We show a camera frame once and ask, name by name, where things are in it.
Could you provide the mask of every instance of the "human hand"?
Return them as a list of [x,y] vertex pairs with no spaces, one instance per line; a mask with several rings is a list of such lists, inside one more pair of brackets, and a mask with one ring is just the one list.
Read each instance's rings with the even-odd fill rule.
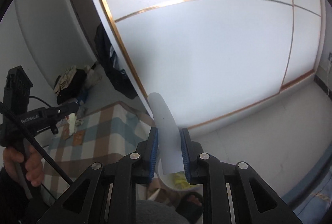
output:
[[[32,186],[39,186],[44,180],[42,157],[32,145],[29,145],[29,152],[31,155],[25,163],[26,178],[31,182]],[[2,156],[7,174],[11,179],[19,183],[14,162],[22,163],[24,161],[23,155],[13,147],[8,147],[4,149]]]

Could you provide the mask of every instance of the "black slipper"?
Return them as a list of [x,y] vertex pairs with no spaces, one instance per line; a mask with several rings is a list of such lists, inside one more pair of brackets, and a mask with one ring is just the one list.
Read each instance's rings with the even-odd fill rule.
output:
[[[187,201],[191,195],[198,198],[202,206],[199,206],[191,201]],[[182,197],[178,208],[176,208],[176,212],[185,217],[190,224],[195,224],[203,214],[203,196],[197,192],[190,192],[186,194]]]

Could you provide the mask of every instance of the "blue cloth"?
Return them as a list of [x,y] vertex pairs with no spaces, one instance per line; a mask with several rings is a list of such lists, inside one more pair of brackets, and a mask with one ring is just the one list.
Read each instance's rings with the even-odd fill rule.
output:
[[331,205],[332,200],[332,167],[322,182],[299,205],[294,213],[303,224],[316,224],[321,221]]

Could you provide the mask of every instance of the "black handle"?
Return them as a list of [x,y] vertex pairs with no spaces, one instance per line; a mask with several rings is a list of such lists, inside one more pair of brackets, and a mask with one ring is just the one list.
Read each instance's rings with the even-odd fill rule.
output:
[[27,170],[25,168],[25,163],[27,162],[27,160],[30,156],[29,148],[28,148],[29,144],[30,143],[26,139],[24,139],[24,140],[16,141],[13,144],[13,147],[24,156],[24,162],[19,163],[19,164],[16,163],[15,167],[16,167],[16,172],[19,176],[20,184],[23,187],[27,198],[32,199],[32,198],[40,197],[42,194],[40,192],[40,186],[38,186],[38,187],[32,186],[31,182],[28,181],[26,178]]

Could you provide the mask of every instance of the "plaid bedsheet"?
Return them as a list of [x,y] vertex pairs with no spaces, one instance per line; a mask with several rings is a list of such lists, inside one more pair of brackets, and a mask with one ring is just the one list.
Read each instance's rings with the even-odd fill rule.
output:
[[[81,119],[82,124],[69,137],[69,125],[59,127],[48,154],[73,180],[94,162],[109,164],[134,152],[139,142],[147,139],[153,119],[123,102],[116,102]],[[44,185],[60,197],[69,185],[47,163],[44,164]],[[54,199],[42,189],[44,201]]]

